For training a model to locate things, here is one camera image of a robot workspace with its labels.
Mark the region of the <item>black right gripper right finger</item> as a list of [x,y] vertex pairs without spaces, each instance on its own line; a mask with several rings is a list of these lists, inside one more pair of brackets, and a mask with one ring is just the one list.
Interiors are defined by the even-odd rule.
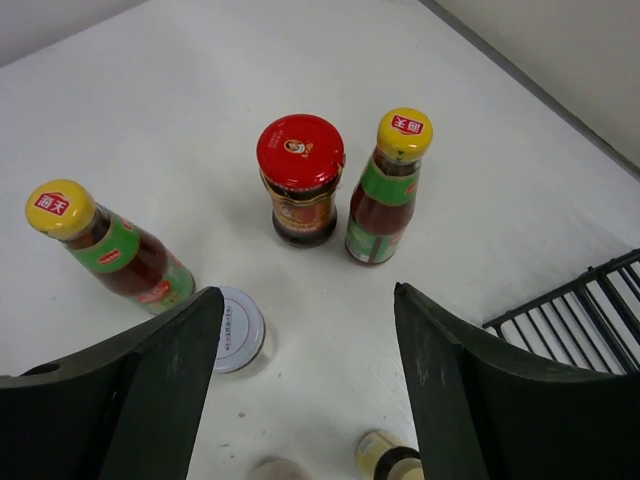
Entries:
[[394,315],[430,479],[635,479],[639,377],[515,347],[399,283]]

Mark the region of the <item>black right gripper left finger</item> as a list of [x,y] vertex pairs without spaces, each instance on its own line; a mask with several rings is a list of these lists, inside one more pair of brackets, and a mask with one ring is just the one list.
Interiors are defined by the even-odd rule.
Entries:
[[184,479],[222,325],[222,292],[1,379],[4,479]]

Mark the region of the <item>red-lid chili sauce jar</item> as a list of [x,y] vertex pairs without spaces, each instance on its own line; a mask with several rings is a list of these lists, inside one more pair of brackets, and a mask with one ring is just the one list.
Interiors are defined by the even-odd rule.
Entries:
[[279,237],[301,248],[326,242],[337,225],[335,191],[346,164],[338,130],[312,114],[281,117],[260,135],[256,158]]

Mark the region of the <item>yellow-capped green-label sauce bottle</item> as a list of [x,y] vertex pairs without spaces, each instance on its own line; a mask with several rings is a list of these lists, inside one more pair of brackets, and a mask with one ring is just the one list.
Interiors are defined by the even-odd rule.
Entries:
[[154,235],[97,203],[79,183],[46,182],[25,215],[36,231],[60,242],[104,287],[158,315],[196,290],[191,271]]

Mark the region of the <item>white-lid glass jar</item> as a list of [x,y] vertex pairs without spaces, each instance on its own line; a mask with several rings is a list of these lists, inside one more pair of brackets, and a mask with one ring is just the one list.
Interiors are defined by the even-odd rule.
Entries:
[[232,287],[221,287],[220,291],[224,309],[213,371],[227,377],[253,376],[273,358],[273,335],[248,294]]

